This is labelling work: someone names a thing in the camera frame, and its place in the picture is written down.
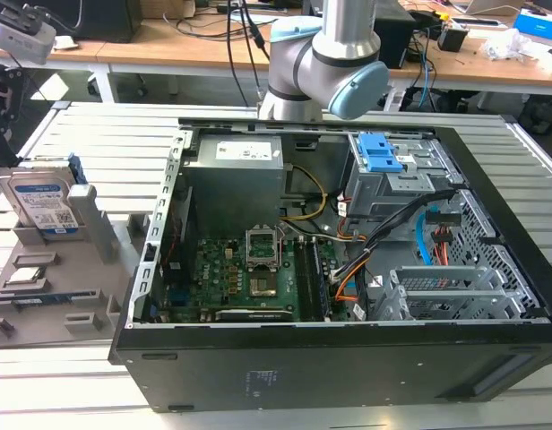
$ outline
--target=blue box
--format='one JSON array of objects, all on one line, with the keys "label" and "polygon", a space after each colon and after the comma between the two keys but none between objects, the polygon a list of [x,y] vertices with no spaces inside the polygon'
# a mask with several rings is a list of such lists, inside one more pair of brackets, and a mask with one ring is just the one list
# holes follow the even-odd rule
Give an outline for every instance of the blue box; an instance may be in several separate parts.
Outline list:
[{"label": "blue box", "polygon": [[552,40],[552,13],[542,16],[534,14],[528,9],[522,9],[513,28],[521,33]]}]

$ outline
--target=hard drive label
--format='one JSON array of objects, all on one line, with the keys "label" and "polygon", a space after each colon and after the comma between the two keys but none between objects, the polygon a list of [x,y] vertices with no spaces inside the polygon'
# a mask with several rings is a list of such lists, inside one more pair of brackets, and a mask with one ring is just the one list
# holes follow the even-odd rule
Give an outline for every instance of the hard drive label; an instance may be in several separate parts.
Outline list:
[{"label": "hard drive label", "polygon": [[68,228],[78,227],[59,185],[17,185],[14,190],[37,228],[66,233]]}]

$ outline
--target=blue plastic clip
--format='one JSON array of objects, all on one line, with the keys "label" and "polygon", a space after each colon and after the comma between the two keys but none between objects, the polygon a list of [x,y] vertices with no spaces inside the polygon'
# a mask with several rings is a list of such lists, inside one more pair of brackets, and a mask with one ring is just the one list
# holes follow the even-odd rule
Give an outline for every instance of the blue plastic clip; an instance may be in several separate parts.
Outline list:
[{"label": "blue plastic clip", "polygon": [[395,158],[395,147],[382,133],[361,133],[359,151],[367,162],[368,172],[399,173],[403,166]]}]

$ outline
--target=wooden desk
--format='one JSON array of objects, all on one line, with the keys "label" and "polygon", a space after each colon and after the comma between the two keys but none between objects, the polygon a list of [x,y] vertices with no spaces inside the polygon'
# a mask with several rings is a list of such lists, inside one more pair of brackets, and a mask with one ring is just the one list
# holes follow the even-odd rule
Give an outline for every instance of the wooden desk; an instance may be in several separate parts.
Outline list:
[{"label": "wooden desk", "polygon": [[[419,9],[435,8],[451,15],[457,14],[453,9],[445,9],[437,4],[415,3]],[[205,15],[191,22],[204,25],[219,19],[219,16]],[[221,33],[225,30],[225,21],[206,28],[193,29],[207,34]],[[268,39],[270,26],[262,27],[262,32]],[[528,57],[524,57],[523,62],[491,61],[480,50],[484,42],[484,39],[467,37],[461,52],[451,53],[440,51],[436,42],[432,40],[427,56],[437,69],[434,88],[552,94],[552,73],[540,69],[537,62]],[[261,77],[265,78],[268,61],[254,44],[252,48],[256,68]],[[238,76],[251,77],[245,41],[232,42],[232,52]],[[111,72],[230,76],[226,43],[181,35],[162,20],[145,20],[130,44],[104,44],[97,54],[97,60],[101,64],[109,64]],[[418,64],[410,63],[406,63],[400,70],[391,71],[392,90],[386,110],[399,110],[403,93],[415,81],[418,72]]]},{"label": "wooden desk", "polygon": [[[204,25],[219,21],[219,16],[202,16],[191,20],[195,25]],[[240,26],[233,22],[232,29]],[[217,22],[206,29],[194,28],[193,31],[203,34],[218,34],[226,31],[226,22]],[[270,38],[270,26],[263,26],[264,38]],[[268,60],[250,41],[256,67],[268,70]],[[251,69],[246,42],[231,42],[234,66],[237,69]],[[112,65],[157,65],[229,68],[229,54],[226,42],[197,39],[179,34],[163,20],[144,20],[132,43],[106,43],[98,52],[97,60]]]},{"label": "wooden desk", "polygon": [[[79,47],[77,49],[72,49],[70,51],[53,51],[47,58],[47,62],[71,61],[75,63],[97,63],[97,54],[104,45],[105,42],[97,40],[81,40],[79,41]],[[0,59],[1,58],[11,60],[11,56],[0,49]],[[28,63],[28,65],[31,68],[35,67],[33,63]]]},{"label": "wooden desk", "polygon": [[[55,70],[81,70],[94,73],[101,98],[106,102],[116,101],[116,86],[109,80],[110,69],[108,64],[97,61],[97,54],[105,45],[105,42],[97,40],[80,40],[79,48],[70,51],[54,51],[47,58],[45,64],[33,64],[32,62],[19,60],[19,63],[27,69],[55,69]],[[0,64],[9,67],[17,67],[11,56],[0,49]]]}]

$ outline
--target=laptop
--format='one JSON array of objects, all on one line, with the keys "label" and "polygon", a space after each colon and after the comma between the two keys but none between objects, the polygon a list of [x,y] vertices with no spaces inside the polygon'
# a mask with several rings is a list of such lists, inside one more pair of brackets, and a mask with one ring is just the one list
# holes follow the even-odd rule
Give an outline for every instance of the laptop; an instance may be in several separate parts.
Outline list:
[{"label": "laptop", "polygon": [[471,0],[469,2],[452,0],[455,9],[467,15],[514,15],[525,4],[525,0]]}]

